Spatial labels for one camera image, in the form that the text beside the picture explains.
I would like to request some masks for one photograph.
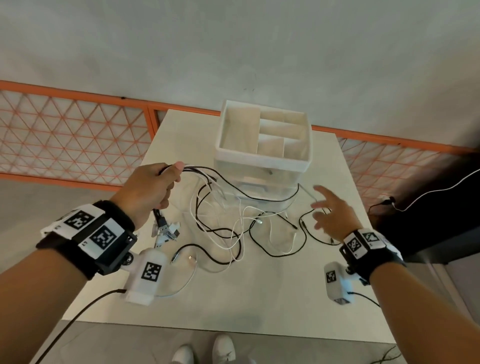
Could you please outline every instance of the plastic organizer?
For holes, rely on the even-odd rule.
[[[312,127],[302,112],[227,100],[215,148],[215,167],[229,182],[280,200],[312,161]]]

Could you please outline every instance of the table surface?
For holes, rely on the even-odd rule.
[[[187,163],[213,166],[214,139],[219,117],[169,110],[148,149],[143,164],[182,160]],[[180,182],[170,198],[182,196]],[[301,183],[312,193],[314,184],[322,184],[346,200],[356,211],[364,226],[370,226],[355,183],[345,162],[336,136],[313,132],[313,161]],[[288,209],[288,218],[297,223],[298,217],[310,209],[312,202],[300,191]],[[174,206],[165,210],[168,220],[179,214]],[[312,229],[313,219],[305,218]],[[133,251],[139,253],[154,244],[151,238],[153,216],[139,230]],[[166,254],[173,252],[192,237],[180,229],[178,242],[168,242]],[[296,250],[303,241],[297,234]],[[305,247],[296,255],[271,258],[250,238],[245,239],[245,259],[236,262],[222,273],[197,269],[192,281],[179,294],[157,298],[150,306],[125,302],[121,295],[107,296],[90,307],[81,321],[188,328],[213,331],[248,332],[311,338],[395,342],[382,311],[370,301],[355,297],[355,302],[338,305],[328,299],[325,289],[324,265],[331,261],[344,264],[338,247],[320,244],[308,238]],[[188,279],[191,268],[179,262],[179,267],[166,267],[165,277]],[[71,304],[63,319],[72,319],[84,306],[101,294],[123,288],[128,273],[119,271],[108,276],[97,275],[87,283]],[[353,283],[353,289],[375,299],[372,288]]]

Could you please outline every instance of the gray floor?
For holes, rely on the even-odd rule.
[[[110,195],[102,191],[0,180],[0,272],[33,251],[40,237],[39,230],[53,219],[73,207],[107,199]],[[60,322],[52,337],[65,324]],[[193,346],[200,363],[210,363],[215,335],[209,331],[77,322],[43,363],[169,363],[173,352],[185,343]],[[237,353],[249,355],[258,364],[368,364],[380,359],[391,347],[253,334],[234,333],[232,337]],[[404,362],[399,358],[389,363]]]

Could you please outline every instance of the white sneaker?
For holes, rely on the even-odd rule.
[[[194,364],[192,348],[189,345],[180,346],[173,354],[172,363]]]
[[[221,364],[235,360],[235,347],[233,341],[227,334],[220,334],[216,337],[213,344],[212,362]]]

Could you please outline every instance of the hand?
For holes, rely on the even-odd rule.
[[[362,229],[355,211],[344,200],[323,186],[314,186],[315,191],[325,196],[325,200],[314,202],[312,208],[329,208],[332,210],[329,214],[320,211],[313,213],[313,218],[317,220],[315,229],[323,228],[325,234],[333,239],[342,242],[354,230]]]
[[[132,219],[135,229],[147,222],[154,208],[168,207],[170,190],[174,182],[180,182],[185,163],[177,162],[158,175],[166,166],[165,163],[155,163],[136,168],[125,185],[110,199]]]

